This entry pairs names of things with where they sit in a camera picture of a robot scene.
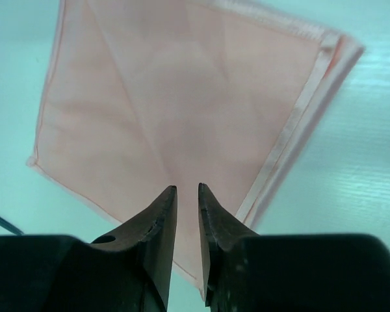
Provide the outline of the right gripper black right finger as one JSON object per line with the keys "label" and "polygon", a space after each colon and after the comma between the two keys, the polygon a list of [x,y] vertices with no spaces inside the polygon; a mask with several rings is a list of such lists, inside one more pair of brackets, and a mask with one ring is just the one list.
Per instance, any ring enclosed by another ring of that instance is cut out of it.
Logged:
{"label": "right gripper black right finger", "polygon": [[372,235],[259,235],[204,183],[198,217],[211,311],[390,311],[390,251]]}

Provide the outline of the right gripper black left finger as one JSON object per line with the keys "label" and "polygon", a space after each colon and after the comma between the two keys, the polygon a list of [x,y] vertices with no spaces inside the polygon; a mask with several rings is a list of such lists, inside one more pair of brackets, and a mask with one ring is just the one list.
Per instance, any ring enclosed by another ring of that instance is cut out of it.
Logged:
{"label": "right gripper black left finger", "polygon": [[166,311],[177,189],[91,243],[0,236],[0,311]]}

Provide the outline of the pink satin napkin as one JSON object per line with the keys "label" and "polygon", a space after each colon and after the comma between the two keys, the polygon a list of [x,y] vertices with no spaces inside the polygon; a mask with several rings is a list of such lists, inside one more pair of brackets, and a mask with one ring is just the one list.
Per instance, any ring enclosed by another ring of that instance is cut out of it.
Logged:
{"label": "pink satin napkin", "polygon": [[254,1],[61,1],[27,164],[115,223],[176,186],[205,295],[198,185],[256,224],[363,51]]}

